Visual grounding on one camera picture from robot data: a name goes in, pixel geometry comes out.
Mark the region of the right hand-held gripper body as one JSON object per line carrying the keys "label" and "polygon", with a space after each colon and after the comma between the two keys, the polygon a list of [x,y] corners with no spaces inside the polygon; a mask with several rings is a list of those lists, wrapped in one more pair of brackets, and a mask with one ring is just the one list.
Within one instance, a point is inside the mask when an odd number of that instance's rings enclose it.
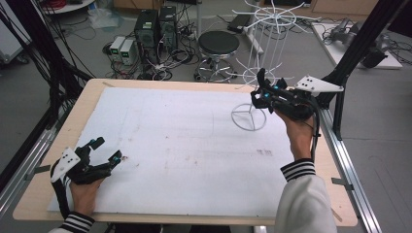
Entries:
{"label": "right hand-held gripper body", "polygon": [[294,120],[306,120],[315,113],[311,100],[313,93],[342,92],[344,87],[326,81],[305,76],[294,86],[274,93],[273,109]]}

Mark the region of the black bow tie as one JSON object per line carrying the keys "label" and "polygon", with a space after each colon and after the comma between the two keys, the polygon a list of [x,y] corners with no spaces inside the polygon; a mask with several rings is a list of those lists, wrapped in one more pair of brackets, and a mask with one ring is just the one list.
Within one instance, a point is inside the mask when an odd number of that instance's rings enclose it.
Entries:
{"label": "black bow tie", "polygon": [[266,97],[267,91],[264,89],[266,85],[264,77],[265,69],[261,68],[257,72],[258,88],[251,92],[252,104],[256,109],[267,109],[269,107],[268,98]]}

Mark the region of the white wire display rack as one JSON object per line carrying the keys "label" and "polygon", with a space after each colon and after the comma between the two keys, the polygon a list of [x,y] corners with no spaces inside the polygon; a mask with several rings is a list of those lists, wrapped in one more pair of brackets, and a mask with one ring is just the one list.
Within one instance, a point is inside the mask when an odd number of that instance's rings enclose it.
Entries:
{"label": "white wire display rack", "polygon": [[[241,78],[254,91],[258,88],[257,73],[264,68],[266,82],[264,89],[270,92],[269,84],[281,79],[276,72],[282,65],[281,56],[289,30],[297,25],[301,17],[294,13],[293,8],[285,9],[275,5],[261,7],[257,4],[254,4],[248,15],[257,23],[255,38],[263,49],[263,54],[257,55],[253,49],[251,50],[248,61],[243,64],[244,72]],[[243,130],[258,131],[266,124],[266,114],[272,111],[275,110],[256,109],[251,101],[234,107],[231,119]]]}

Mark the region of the person's left hand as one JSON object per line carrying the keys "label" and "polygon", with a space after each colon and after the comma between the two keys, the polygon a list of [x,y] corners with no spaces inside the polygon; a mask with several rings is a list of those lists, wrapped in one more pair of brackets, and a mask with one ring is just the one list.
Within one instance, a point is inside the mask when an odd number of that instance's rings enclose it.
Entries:
{"label": "person's left hand", "polygon": [[75,212],[85,216],[92,215],[95,209],[97,190],[102,183],[103,179],[90,184],[70,183]]}

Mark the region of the person's right hand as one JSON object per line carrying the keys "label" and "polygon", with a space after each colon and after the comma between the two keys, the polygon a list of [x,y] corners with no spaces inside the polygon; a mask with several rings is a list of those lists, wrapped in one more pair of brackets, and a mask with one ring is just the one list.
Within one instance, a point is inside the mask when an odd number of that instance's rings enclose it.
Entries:
{"label": "person's right hand", "polygon": [[295,160],[311,158],[311,145],[314,132],[313,118],[309,117],[304,121],[300,121],[293,120],[280,111],[276,111],[276,114],[286,125],[293,158]]}

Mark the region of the grey metal clamp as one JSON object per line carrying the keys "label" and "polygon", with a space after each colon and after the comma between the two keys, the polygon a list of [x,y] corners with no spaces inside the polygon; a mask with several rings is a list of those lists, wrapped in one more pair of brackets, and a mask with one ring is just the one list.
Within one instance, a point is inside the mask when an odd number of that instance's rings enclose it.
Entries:
{"label": "grey metal clamp", "polygon": [[338,184],[338,185],[342,185],[345,187],[346,190],[354,190],[354,187],[352,184],[348,183],[346,180],[344,179],[338,179],[338,178],[331,178],[331,182],[333,184]]}
{"label": "grey metal clamp", "polygon": [[36,168],[34,168],[31,172],[27,173],[27,174],[24,176],[24,179],[25,179],[26,181],[31,181],[36,174],[48,172],[50,169],[51,169],[51,166],[50,166],[50,165],[45,165],[45,166],[36,167]]}

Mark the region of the white metal stand leg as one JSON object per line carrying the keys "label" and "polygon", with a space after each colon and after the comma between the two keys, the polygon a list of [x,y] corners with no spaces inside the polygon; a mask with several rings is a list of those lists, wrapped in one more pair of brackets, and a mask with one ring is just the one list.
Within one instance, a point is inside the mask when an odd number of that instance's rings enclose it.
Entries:
{"label": "white metal stand leg", "polygon": [[252,20],[252,22],[248,26],[244,27],[244,32],[245,32],[247,39],[251,43],[253,51],[257,55],[261,55],[263,54],[263,49],[261,48],[258,40],[255,38],[256,25],[257,23],[254,20]]}

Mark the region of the grey and black device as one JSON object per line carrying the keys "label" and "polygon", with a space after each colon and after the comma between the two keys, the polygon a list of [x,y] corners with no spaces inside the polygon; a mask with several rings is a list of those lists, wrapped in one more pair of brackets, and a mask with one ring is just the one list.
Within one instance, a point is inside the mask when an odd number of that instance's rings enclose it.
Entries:
{"label": "grey and black device", "polygon": [[[359,34],[363,21],[358,21],[351,27],[348,26],[350,20],[346,17],[337,26],[332,28],[327,36],[324,36],[325,43],[340,42],[345,48],[349,47]],[[390,36],[380,34],[372,45],[368,48],[364,57],[360,60],[363,68],[374,68],[388,56],[386,51],[391,48]]]}

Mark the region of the black flat box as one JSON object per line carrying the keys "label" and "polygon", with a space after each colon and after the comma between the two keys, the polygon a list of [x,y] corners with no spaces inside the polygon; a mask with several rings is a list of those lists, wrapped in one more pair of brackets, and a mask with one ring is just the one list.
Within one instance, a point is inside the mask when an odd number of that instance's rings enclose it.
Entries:
{"label": "black flat box", "polygon": [[250,18],[249,15],[238,15],[229,23],[227,29],[240,34],[249,25]]}

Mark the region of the wooden cabinet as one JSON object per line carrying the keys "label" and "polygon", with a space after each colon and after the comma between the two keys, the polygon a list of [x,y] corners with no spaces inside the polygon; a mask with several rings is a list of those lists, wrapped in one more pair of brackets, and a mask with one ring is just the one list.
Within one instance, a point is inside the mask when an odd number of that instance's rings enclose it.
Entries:
{"label": "wooden cabinet", "polygon": [[159,9],[164,0],[114,0],[114,7],[117,9]]}
{"label": "wooden cabinet", "polygon": [[378,0],[316,0],[315,13],[369,15]]}

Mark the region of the black computer tower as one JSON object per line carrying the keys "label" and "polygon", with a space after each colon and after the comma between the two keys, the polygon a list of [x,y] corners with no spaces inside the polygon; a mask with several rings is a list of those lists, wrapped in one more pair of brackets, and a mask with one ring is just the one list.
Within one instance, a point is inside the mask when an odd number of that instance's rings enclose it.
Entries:
{"label": "black computer tower", "polygon": [[157,46],[159,42],[158,11],[142,10],[137,18],[134,33],[139,55],[145,64],[157,64]]}
{"label": "black computer tower", "polygon": [[177,18],[175,6],[163,6],[159,12],[160,32],[162,42],[167,51],[171,52],[178,48],[177,44]]}

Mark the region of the clear plastic bag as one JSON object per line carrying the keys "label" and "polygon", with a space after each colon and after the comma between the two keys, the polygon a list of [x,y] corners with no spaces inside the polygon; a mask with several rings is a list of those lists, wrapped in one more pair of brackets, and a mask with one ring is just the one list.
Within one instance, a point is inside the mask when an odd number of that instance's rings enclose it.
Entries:
{"label": "clear plastic bag", "polygon": [[90,26],[93,29],[115,28],[123,23],[123,18],[109,9],[96,8],[87,12]]}

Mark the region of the grey equipment case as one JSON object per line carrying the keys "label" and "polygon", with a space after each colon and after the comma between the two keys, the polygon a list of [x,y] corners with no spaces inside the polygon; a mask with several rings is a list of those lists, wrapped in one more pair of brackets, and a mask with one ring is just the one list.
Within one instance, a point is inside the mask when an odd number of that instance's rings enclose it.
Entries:
{"label": "grey equipment case", "polygon": [[[27,32],[17,19],[16,15],[7,4],[6,0],[0,0],[0,16],[6,18],[21,40],[28,45],[31,42]],[[16,36],[10,31],[6,24],[0,19],[0,62],[8,64],[23,50]]]}

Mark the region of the round white table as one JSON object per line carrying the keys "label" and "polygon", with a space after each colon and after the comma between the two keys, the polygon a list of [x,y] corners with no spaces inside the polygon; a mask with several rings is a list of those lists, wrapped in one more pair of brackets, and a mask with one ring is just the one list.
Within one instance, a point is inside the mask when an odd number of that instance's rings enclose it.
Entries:
{"label": "round white table", "polygon": [[95,0],[42,0],[41,8],[47,15],[77,11],[93,5]]}

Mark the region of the aluminium rail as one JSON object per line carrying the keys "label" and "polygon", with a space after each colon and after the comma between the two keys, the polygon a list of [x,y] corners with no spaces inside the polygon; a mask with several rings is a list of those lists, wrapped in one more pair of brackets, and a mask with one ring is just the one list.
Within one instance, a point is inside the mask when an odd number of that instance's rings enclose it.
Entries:
{"label": "aluminium rail", "polygon": [[8,211],[25,184],[30,182],[24,176],[42,166],[42,160],[57,134],[56,127],[44,129],[43,132],[35,128],[0,174],[0,218]]}
{"label": "aluminium rail", "polygon": [[381,226],[374,214],[368,198],[363,190],[361,181],[340,134],[334,130],[335,120],[329,109],[316,105],[323,137],[334,160],[340,178],[352,184],[354,190],[346,190],[351,201],[358,223],[366,233],[382,233]]}

